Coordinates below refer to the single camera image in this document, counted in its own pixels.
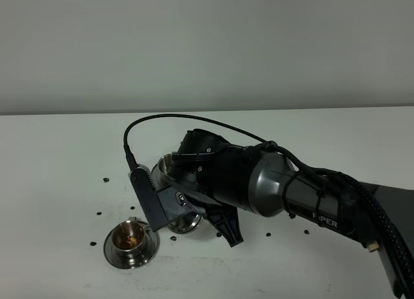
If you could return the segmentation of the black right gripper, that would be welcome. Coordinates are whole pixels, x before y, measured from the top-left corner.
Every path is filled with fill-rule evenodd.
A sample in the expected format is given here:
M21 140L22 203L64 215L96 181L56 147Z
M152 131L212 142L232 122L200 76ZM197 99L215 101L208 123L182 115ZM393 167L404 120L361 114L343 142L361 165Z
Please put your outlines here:
M187 132L161 176L161 207L170 222L200 214L234 247L243 242L238 209L249 210L248 184L259 161L257 146L232 144L209 131Z

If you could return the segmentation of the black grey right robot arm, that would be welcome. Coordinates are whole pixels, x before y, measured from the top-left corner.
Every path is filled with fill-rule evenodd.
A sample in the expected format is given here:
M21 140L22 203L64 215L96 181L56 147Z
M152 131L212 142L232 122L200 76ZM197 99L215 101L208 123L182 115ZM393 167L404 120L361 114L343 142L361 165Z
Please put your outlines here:
M238 210L263 217L286 212L380 251L395 294L413 297L413 256L376 198L381 186L300 165L271 142L238 146L201 129L187 132L172 153L167 179L153 230L194 212L236 246L243 241Z

